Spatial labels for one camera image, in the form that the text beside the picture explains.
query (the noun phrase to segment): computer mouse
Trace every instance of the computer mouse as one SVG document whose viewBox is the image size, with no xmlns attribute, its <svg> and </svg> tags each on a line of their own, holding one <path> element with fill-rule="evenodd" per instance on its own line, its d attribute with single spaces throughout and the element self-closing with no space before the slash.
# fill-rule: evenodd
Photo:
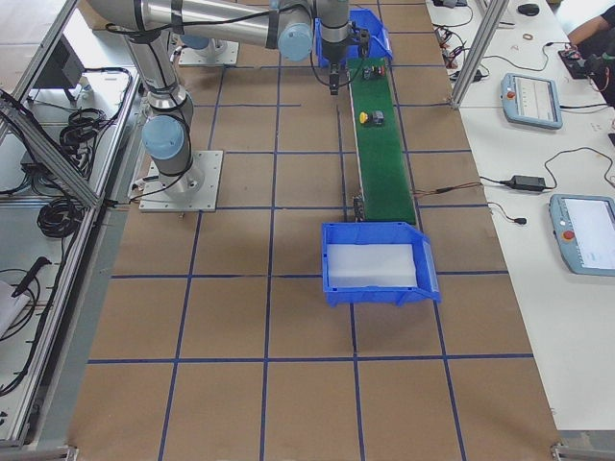
<svg viewBox="0 0 615 461">
<path fill-rule="evenodd" d="M 540 8 L 535 3 L 526 3 L 524 5 L 519 5 L 517 11 L 525 16 L 536 16 L 540 13 Z"/>
</svg>

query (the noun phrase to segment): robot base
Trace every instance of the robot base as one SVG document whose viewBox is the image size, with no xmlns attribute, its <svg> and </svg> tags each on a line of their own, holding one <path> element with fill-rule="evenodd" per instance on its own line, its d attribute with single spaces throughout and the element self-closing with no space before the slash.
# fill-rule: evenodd
<svg viewBox="0 0 615 461">
<path fill-rule="evenodd" d="M 236 65 L 239 56 L 239 43 L 227 42 L 227 49 L 216 56 L 204 57 L 192 48 L 185 48 L 180 55 L 180 67 L 214 67 L 219 65 Z"/>
<path fill-rule="evenodd" d="M 215 211 L 218 199 L 218 186 L 220 184 L 220 171 L 222 170 L 222 151 L 194 151 L 194 160 L 201 171 L 205 173 L 203 185 L 185 199 L 169 196 L 166 191 L 161 191 L 140 200 L 141 211 Z M 151 163 L 148 176 L 156 176 L 158 168 Z M 144 194 L 160 190 L 159 182 L 145 184 Z"/>
</svg>

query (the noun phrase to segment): blue tray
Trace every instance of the blue tray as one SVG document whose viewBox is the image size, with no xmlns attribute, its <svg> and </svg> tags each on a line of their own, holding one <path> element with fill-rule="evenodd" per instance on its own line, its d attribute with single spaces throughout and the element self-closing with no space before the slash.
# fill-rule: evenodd
<svg viewBox="0 0 615 461">
<path fill-rule="evenodd" d="M 393 59 L 391 42 L 388 38 L 388 30 L 382 25 L 381 21 L 371 10 L 364 8 L 350 10 L 350 20 L 355 21 L 357 27 L 367 29 L 371 35 L 370 39 L 370 58 L 389 58 Z M 320 42 L 320 20 L 316 19 L 316 55 L 318 56 L 318 66 L 327 67 L 329 61 L 323 57 L 322 44 Z M 346 58 L 358 58 L 357 48 L 348 47 Z"/>
<path fill-rule="evenodd" d="M 334 287 L 329 283 L 327 245 L 410 244 L 418 286 Z M 429 238 L 408 223 L 324 223 L 322 225 L 323 290 L 327 303 L 414 303 L 441 301 Z"/>
</svg>

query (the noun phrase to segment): person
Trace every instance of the person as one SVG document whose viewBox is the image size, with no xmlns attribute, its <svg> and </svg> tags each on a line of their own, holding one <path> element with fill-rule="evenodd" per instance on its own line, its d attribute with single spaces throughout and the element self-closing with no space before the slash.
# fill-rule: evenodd
<svg viewBox="0 0 615 461">
<path fill-rule="evenodd" d="M 615 5 L 575 28 L 568 35 L 568 39 L 571 45 L 577 47 L 580 55 L 587 59 L 591 55 L 602 55 L 609 42 L 614 39 L 611 30 L 615 32 Z M 610 69 L 608 74 L 598 72 L 593 76 L 593 80 L 604 100 L 610 106 L 615 106 L 615 69 Z"/>
</svg>

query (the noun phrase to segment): green conveyor belt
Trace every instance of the green conveyor belt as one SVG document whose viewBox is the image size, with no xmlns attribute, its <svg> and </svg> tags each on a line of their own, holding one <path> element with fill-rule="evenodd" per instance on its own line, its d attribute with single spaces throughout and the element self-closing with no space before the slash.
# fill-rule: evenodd
<svg viewBox="0 0 615 461">
<path fill-rule="evenodd" d="M 348 60 L 350 75 L 358 66 L 385 65 L 382 58 Z M 414 203 L 408 185 L 407 164 L 402 152 L 396 110 L 388 78 L 362 78 L 362 69 L 350 84 L 357 139 L 359 175 L 366 221 L 405 221 L 416 224 Z M 361 125 L 361 112 L 381 110 L 381 126 Z"/>
</svg>

